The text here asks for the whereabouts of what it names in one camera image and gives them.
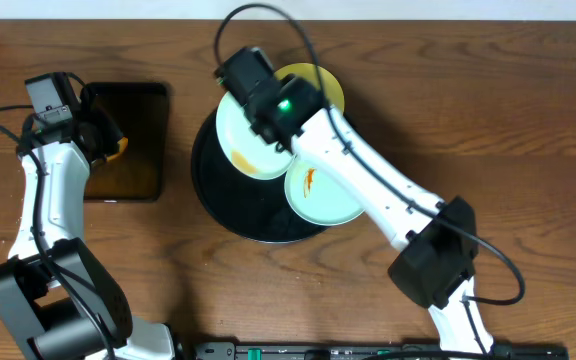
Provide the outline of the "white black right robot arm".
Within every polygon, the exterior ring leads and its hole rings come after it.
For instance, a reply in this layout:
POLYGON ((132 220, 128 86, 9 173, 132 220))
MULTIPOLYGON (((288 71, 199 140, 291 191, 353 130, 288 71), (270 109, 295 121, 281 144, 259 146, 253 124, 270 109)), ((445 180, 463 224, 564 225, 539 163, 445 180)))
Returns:
POLYGON ((462 198, 444 202, 404 176, 351 127, 322 92, 294 73, 255 81, 243 106, 254 132, 332 178, 399 255, 388 274, 429 311, 444 351, 490 354, 474 290, 475 215, 462 198))

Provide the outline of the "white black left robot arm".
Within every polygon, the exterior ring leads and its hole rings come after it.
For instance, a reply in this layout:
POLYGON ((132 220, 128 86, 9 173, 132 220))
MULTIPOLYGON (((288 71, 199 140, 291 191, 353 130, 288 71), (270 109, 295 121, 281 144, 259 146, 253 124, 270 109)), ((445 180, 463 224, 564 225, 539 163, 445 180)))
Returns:
POLYGON ((20 228, 0 264, 0 319, 26 359, 173 359, 169 327, 131 313, 119 284, 84 242, 84 192, 93 167, 127 146, 122 117, 165 98, 158 83, 30 85, 36 126, 25 123, 20 228))

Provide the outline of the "orange sponge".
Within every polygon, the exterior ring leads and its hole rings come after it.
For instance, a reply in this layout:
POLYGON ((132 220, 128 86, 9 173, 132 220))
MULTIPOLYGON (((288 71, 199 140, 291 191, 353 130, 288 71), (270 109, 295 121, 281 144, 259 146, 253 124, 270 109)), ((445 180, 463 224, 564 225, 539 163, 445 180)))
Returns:
POLYGON ((126 137, 122 137, 114 144, 113 148, 104 155, 104 160, 106 162, 110 162, 120 157, 126 150, 127 146, 128 146, 128 139, 126 137))

